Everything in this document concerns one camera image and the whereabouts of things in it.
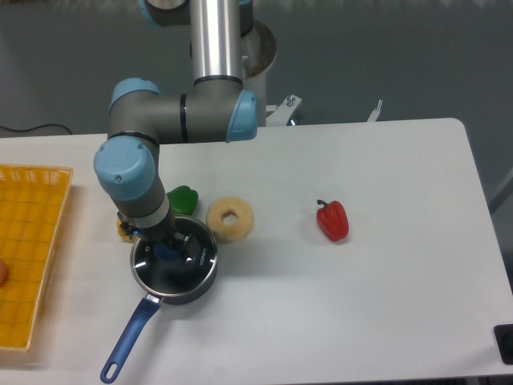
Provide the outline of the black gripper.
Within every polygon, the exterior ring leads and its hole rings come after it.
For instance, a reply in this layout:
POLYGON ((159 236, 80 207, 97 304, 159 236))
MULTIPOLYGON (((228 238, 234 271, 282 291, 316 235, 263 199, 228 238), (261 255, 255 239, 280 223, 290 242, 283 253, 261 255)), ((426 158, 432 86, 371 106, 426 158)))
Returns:
POLYGON ((174 234, 176 227, 173 214, 167 214, 158 224, 148 228, 140 228, 129 224, 121 214, 118 215, 118 219, 123 222, 123 227, 134 235, 134 241, 140 238, 144 241, 157 242, 171 238, 170 249, 173 257, 196 257, 199 253, 197 239, 191 233, 174 234))

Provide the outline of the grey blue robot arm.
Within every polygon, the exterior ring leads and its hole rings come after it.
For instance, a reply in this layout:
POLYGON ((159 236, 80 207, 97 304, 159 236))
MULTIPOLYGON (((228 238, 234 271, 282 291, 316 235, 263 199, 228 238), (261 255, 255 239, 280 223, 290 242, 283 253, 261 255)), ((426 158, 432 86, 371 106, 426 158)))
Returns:
POLYGON ((160 145, 251 140, 257 97, 243 86, 241 39, 253 28, 251 1, 142 1, 158 26, 191 28, 193 90, 166 98, 149 80, 119 82, 109 129, 94 157, 122 225, 144 241, 170 240, 175 216, 159 176, 160 145))

